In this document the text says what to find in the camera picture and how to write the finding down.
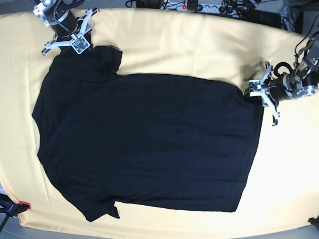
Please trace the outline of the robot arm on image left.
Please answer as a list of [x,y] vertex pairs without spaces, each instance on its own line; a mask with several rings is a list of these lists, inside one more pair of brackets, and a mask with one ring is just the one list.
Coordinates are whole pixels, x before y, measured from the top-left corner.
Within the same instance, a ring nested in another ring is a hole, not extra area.
[[70,4],[63,0],[36,0],[34,3],[33,13],[55,33],[53,39],[45,43],[41,51],[43,56],[54,48],[71,47],[79,55],[93,49],[89,20],[99,11],[97,8],[76,17],[71,10],[82,5],[83,0],[73,0]]

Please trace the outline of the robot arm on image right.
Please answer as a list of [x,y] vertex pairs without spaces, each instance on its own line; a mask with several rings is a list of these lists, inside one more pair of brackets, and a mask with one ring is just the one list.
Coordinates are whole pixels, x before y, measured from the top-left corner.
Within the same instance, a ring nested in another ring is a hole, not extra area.
[[267,71],[257,87],[262,105],[272,111],[274,126],[278,124],[280,117],[277,111],[279,102],[310,97],[319,91],[319,78],[316,76],[319,72],[319,33],[315,32],[306,46],[295,55],[293,68],[285,62],[279,63],[276,68],[282,66],[286,67],[289,73],[282,73],[274,79],[271,74],[276,71],[267,64]]

